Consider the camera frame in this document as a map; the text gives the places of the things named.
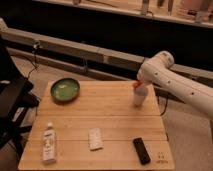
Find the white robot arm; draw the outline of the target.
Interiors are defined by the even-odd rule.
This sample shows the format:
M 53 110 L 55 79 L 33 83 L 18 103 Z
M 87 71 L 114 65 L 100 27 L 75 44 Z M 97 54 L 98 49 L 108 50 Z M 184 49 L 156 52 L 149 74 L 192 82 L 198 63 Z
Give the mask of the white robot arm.
M 172 54 L 160 51 L 140 66 L 137 79 L 144 84 L 158 84 L 213 120 L 213 88 L 176 74 L 170 70 L 173 64 Z

